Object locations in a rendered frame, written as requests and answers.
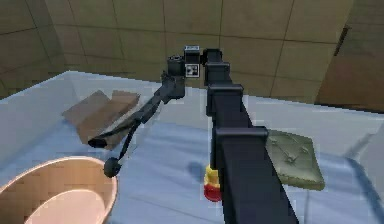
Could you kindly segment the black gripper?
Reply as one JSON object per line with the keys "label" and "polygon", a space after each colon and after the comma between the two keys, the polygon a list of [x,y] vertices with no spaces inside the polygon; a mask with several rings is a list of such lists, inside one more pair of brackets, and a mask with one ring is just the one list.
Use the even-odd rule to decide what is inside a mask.
{"label": "black gripper", "polygon": [[[167,69],[161,75],[162,84],[166,86],[164,102],[181,99],[185,96],[185,61],[180,55],[167,59]],[[147,123],[157,111],[163,93],[157,90],[154,95],[138,110],[123,120],[111,131],[102,133],[88,141],[93,148],[113,149],[135,124]]]}

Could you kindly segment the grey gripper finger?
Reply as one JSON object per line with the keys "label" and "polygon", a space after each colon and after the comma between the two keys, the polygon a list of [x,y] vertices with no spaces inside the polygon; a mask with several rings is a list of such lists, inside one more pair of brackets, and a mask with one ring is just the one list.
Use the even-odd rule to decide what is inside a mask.
{"label": "grey gripper finger", "polygon": [[158,120],[158,116],[164,105],[165,103],[161,101],[157,111],[147,123],[141,125],[135,124],[133,129],[124,137],[123,146],[119,155],[117,157],[110,157],[104,164],[104,174],[107,177],[112,178],[118,175],[123,164],[144,140],[152,125]]}

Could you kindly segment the pink round bowl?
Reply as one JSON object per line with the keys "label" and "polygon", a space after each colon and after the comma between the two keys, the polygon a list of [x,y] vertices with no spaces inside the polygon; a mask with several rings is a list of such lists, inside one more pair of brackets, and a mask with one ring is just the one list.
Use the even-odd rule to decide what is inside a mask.
{"label": "pink round bowl", "polygon": [[107,224],[118,179],[103,166],[71,156],[27,169],[0,187],[0,224]]}

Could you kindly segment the pale blue bed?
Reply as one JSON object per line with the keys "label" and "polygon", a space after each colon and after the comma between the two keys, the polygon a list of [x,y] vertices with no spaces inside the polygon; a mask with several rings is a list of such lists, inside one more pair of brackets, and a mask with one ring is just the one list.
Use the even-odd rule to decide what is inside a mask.
{"label": "pale blue bed", "polygon": [[[82,144],[63,112],[97,90],[133,91],[147,100],[158,86],[69,71],[0,100],[0,185],[50,159],[111,157]],[[374,189],[365,174],[378,162],[358,155],[369,152],[373,140],[384,142],[384,115],[254,96],[244,102],[254,124],[314,142],[325,189],[286,189],[300,224],[384,224],[384,190]],[[211,137],[205,105],[205,90],[188,88],[140,131],[108,224],[224,224],[221,205],[203,195]]]}

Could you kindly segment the brown pillow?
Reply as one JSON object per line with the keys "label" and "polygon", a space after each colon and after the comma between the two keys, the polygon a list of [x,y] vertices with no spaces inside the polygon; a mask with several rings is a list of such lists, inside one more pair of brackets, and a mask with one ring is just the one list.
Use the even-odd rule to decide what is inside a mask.
{"label": "brown pillow", "polygon": [[73,126],[78,126],[109,101],[110,98],[101,90],[98,90],[64,111],[62,116]]}
{"label": "brown pillow", "polygon": [[137,93],[114,90],[111,99],[107,99],[100,109],[87,115],[77,125],[81,142],[87,144],[90,139],[101,135],[123,115],[132,112],[139,98]]}

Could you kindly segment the red and yellow small object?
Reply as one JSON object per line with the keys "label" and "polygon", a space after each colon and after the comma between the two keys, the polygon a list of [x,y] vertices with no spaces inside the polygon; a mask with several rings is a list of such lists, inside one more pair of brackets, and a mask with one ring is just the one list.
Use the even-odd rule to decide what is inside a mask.
{"label": "red and yellow small object", "polygon": [[218,171],[207,165],[204,175],[204,196],[211,202],[221,200],[221,190]]}

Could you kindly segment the green square cushion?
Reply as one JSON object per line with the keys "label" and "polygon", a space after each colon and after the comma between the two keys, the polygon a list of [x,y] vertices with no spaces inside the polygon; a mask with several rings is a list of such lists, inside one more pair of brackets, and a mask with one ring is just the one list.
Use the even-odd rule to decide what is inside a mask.
{"label": "green square cushion", "polygon": [[282,184],[317,191],[325,188],[311,138],[269,129],[266,149]]}

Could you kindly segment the brown door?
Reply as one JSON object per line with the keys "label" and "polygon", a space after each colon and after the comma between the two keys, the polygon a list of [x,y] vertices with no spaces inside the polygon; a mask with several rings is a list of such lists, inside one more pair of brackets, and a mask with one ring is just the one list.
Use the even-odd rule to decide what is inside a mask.
{"label": "brown door", "polygon": [[355,0],[316,103],[384,113],[384,0]]}

